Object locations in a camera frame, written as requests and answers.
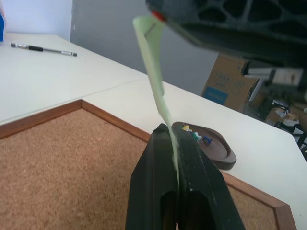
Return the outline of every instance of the cork surface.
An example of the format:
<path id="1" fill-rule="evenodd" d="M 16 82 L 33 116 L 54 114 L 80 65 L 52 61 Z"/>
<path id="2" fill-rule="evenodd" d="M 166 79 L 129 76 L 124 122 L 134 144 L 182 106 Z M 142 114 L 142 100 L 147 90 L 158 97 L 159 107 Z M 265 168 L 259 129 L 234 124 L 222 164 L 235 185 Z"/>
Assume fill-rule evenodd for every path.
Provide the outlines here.
<path id="1" fill-rule="evenodd" d="M 82 109 L 0 140 L 0 229 L 124 229 L 145 146 Z M 247 230 L 277 229 L 271 208 L 229 189 Z"/>

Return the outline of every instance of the white desk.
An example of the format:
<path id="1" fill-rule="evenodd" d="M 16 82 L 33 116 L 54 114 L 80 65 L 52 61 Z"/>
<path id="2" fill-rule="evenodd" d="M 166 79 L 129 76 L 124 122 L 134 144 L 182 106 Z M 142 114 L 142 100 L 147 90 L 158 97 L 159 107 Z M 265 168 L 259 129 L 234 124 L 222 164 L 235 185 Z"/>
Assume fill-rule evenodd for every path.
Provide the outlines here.
<path id="1" fill-rule="evenodd" d="M 55 35 L 7 34 L 0 46 L 0 124 L 147 76 Z M 11 42 L 77 53 L 12 48 Z"/>
<path id="2" fill-rule="evenodd" d="M 10 42 L 63 49 L 77 58 L 13 49 Z M 307 164 L 293 137 L 165 84 L 174 121 L 220 132 L 237 156 L 231 175 L 288 203 L 307 226 Z M 151 133 L 161 122 L 146 75 L 52 35 L 9 34 L 0 46 L 0 124 L 83 98 Z"/>
<path id="3" fill-rule="evenodd" d="M 305 230 L 307 163 L 293 136 L 173 85 L 164 86 L 173 121 L 220 132 L 237 156 L 227 172 L 289 204 L 297 229 Z M 163 122 L 147 79 L 83 99 L 148 133 Z"/>

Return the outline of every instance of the pen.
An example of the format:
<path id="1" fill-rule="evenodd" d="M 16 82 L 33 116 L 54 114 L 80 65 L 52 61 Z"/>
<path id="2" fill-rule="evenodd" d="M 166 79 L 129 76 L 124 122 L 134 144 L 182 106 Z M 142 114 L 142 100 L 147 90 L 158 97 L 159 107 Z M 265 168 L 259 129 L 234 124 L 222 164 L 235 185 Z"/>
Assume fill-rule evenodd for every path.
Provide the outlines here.
<path id="1" fill-rule="evenodd" d="M 23 45 L 23 44 L 18 44 L 18 43 L 14 43 L 14 42 L 11 42 L 11 47 L 17 47 L 17 48 L 21 48 L 21 49 L 30 49 L 30 50 L 41 51 L 41 52 L 48 51 L 48 52 L 59 53 L 59 54 L 64 54 L 64 55 L 69 55 L 69 56 L 74 56 L 74 57 L 77 56 L 76 53 L 72 53 L 72 52 L 69 52 L 69 51 L 47 49 L 47 48 L 43 48 L 43 47 L 39 47 L 39 46 Z"/>

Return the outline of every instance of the gray wall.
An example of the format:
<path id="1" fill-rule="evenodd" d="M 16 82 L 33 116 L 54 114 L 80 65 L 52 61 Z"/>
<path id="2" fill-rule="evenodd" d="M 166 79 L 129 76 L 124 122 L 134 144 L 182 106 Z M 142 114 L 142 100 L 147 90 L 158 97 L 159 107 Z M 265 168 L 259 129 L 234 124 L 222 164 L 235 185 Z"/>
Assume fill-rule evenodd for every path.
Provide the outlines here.
<path id="1" fill-rule="evenodd" d="M 71 42 L 146 73 L 132 20 L 148 14 L 145 0 L 73 0 Z M 216 56 L 164 30 L 161 68 L 166 82 L 200 95 Z"/>

